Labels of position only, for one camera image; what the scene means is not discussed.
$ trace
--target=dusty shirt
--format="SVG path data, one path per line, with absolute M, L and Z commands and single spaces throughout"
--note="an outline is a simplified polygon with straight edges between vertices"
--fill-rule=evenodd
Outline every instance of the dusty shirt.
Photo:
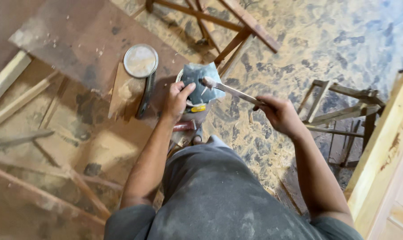
M 197 145 L 166 163 L 165 199 L 115 212 L 105 240 L 121 239 L 334 239 L 362 240 L 330 217 L 309 223 L 264 190 L 231 149 Z

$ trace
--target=left hand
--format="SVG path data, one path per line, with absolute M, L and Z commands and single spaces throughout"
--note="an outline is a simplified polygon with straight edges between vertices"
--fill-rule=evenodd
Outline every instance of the left hand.
M 174 123 L 177 123 L 185 110 L 186 99 L 194 89 L 195 83 L 190 83 L 186 87 L 183 82 L 173 83 L 170 86 L 161 116 L 170 118 Z

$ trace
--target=plywood board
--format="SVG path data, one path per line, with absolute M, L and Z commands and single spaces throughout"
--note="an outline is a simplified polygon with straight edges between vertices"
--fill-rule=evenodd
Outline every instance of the plywood board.
M 145 43 L 159 56 L 156 82 L 172 82 L 188 61 L 108 0 L 48 0 L 10 41 L 110 101 L 118 62 Z

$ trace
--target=unfinished wooden furniture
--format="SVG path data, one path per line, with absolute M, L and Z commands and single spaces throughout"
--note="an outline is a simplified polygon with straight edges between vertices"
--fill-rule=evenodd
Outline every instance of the unfinished wooden furniture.
M 352 138 L 354 137 L 363 138 L 363 149 L 364 149 L 364 147 L 366 146 L 367 142 L 370 139 L 370 136 L 372 135 L 372 131 L 374 129 L 374 124 L 376 120 L 376 114 L 377 113 L 380 114 L 383 111 L 383 108 L 385 107 L 385 103 L 382 102 L 377 96 L 378 91 L 372 89 L 359 91 L 344 86 L 340 86 L 337 83 L 331 83 L 331 81 L 314 80 L 313 84 L 311 85 L 311 88 L 308 90 L 305 98 L 302 100 L 301 105 L 298 108 L 297 112 L 299 115 L 301 114 L 303 107 L 305 106 L 306 102 L 308 101 L 311 93 L 313 92 L 316 86 L 320 87 L 321 90 L 316 96 L 316 99 L 314 100 L 314 103 L 308 112 L 306 120 L 303 121 L 306 127 L 309 130 L 316 132 L 326 132 L 337 135 L 346 135 Z M 320 102 L 325 97 L 327 90 L 343 94 L 346 96 L 354 97 L 358 99 L 359 102 L 353 107 L 349 107 L 340 111 L 315 117 L 315 114 L 317 113 L 320 107 Z M 366 116 L 364 134 L 317 127 L 318 125 L 329 124 L 334 121 L 361 116 Z
M 219 55 L 215 59 L 215 64 L 218 67 L 220 63 L 229 55 L 236 47 L 240 46 L 234 55 L 226 63 L 226 68 L 219 71 L 221 76 L 225 75 L 225 71 L 232 71 L 235 66 L 236 60 L 239 60 L 241 54 L 247 48 L 247 45 L 253 39 L 253 36 L 258 37 L 262 42 L 264 42 L 274 53 L 277 53 L 280 44 L 265 30 L 265 28 L 258 23 L 258 21 L 249 14 L 243 7 L 240 6 L 235 0 L 219 0 L 219 2 L 224 5 L 236 18 L 240 21 L 239 24 L 234 24 L 229 21 L 225 21 L 220 18 L 213 17 L 209 15 L 206 10 L 202 7 L 204 4 L 202 0 L 186 0 L 189 8 L 171 3 L 166 0 L 146 0 L 146 8 L 149 12 L 153 9 L 153 4 L 157 3 L 168 8 L 178 10 L 180 12 L 195 16 L 199 22 L 200 30 L 203 33 L 204 38 L 210 39 L 213 43 L 213 47 L 219 52 Z M 207 21 L 214 24 L 223 26 L 233 31 L 237 31 L 237 35 L 233 40 L 221 50 L 215 40 L 212 38 L 212 34 L 207 27 Z
M 403 239 L 403 75 L 344 195 L 364 239 Z

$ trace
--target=wood shavings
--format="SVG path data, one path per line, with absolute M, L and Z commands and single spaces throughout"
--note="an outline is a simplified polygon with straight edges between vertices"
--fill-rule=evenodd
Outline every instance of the wood shavings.
M 249 114 L 249 123 L 253 124 L 253 112 Z

